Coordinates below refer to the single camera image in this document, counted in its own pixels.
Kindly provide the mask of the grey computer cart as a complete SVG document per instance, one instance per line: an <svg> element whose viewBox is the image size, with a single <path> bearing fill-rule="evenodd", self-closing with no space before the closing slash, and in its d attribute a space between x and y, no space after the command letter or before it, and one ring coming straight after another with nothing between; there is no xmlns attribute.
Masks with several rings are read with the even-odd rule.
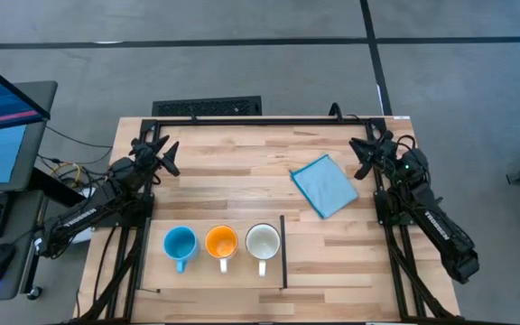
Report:
<svg viewBox="0 0 520 325"><path fill-rule="evenodd" d="M24 269L31 259L31 235L44 202L40 190L7 195L7 221L4 234L0 237L0 245L14 244L16 251L0 281L0 301L11 300L22 290Z"/></svg>

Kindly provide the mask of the white mug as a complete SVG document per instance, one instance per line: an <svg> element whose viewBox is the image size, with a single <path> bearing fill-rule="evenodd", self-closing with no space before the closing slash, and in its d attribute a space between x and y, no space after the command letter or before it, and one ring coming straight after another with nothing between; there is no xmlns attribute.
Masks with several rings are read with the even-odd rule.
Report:
<svg viewBox="0 0 520 325"><path fill-rule="evenodd" d="M267 261L277 255L281 248L281 236L275 227L260 223L246 233L246 250L258 261L258 274L266 277Z"/></svg>

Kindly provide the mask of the yellow mug orange inside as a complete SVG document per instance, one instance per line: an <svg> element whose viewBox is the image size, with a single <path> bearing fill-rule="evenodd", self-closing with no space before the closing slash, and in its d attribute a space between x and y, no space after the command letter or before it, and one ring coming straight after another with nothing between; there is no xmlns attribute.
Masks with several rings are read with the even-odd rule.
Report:
<svg viewBox="0 0 520 325"><path fill-rule="evenodd" d="M219 260L220 272L228 272L228 261L238 249L237 232L229 226L213 227L205 237L205 247L209 255Z"/></svg>

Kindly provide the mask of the black table frame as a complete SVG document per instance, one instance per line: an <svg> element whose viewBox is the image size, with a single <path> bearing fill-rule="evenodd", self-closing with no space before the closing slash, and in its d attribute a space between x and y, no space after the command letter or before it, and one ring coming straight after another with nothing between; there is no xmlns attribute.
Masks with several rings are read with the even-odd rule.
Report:
<svg viewBox="0 0 520 325"><path fill-rule="evenodd" d="M411 221L391 229L376 213L375 195L388 179L371 172L355 182L359 197L321 219L292 181L297 171L328 154L339 168L358 169L351 138L368 139L387 126L413 138L409 120L397 117L124 117L113 159L128 154L133 138L168 135L180 143L181 175L162 175L144 226L93 233L76 320L88 321L132 245L140 256L114 297L99 311L106 324L248 322L288 325L322 322L390 322L444 325L460 322L452 282L431 240ZM240 248L223 274L207 253L184 274L163 251L165 233L193 228L199 238L216 225L240 235L267 223L279 234L285 216L288 288L281 248L266 277Z"/></svg>

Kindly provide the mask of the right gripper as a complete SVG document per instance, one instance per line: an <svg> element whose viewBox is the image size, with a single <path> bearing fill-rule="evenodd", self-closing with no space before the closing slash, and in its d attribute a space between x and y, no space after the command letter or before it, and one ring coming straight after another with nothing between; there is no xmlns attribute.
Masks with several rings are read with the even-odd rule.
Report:
<svg viewBox="0 0 520 325"><path fill-rule="evenodd" d="M393 141L394 134L385 131L377 140L370 142L358 138L351 138L349 145L357 158L367 158L360 163L360 168L355 172L354 178L362 181L373 169L373 166L385 175L396 175L396 149Z"/></svg>

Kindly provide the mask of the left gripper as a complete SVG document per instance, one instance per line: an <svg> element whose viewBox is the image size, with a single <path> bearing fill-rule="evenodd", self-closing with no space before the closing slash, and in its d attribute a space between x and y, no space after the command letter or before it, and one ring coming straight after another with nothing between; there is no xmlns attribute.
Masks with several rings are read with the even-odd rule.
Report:
<svg viewBox="0 0 520 325"><path fill-rule="evenodd" d="M133 155L134 171L141 174L152 175L160 167L160 158L157 154L162 150L163 146L168 142L169 136L153 140L150 143L142 142L135 138L132 140L132 150L129 155ZM162 157L163 168L172 176L180 175L180 170L175 164L175 157L179 149L179 142L175 142L170 149Z"/></svg>

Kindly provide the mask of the blue mug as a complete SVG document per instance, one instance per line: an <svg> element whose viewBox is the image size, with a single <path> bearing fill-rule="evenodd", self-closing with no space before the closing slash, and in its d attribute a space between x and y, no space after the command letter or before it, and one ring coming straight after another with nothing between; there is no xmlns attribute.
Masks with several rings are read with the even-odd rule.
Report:
<svg viewBox="0 0 520 325"><path fill-rule="evenodd" d="M194 230L186 226L170 229L162 242L164 253L176 266L176 272L183 274L187 264L195 260L200 253L200 242Z"/></svg>

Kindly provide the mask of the blue folded cloth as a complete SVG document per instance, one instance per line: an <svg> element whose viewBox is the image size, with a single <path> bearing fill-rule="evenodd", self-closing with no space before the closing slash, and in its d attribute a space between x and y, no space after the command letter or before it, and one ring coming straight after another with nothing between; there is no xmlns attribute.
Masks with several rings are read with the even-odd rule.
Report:
<svg viewBox="0 0 520 325"><path fill-rule="evenodd" d="M290 175L321 219L330 218L359 197L347 175L328 154L297 171L290 171Z"/></svg>

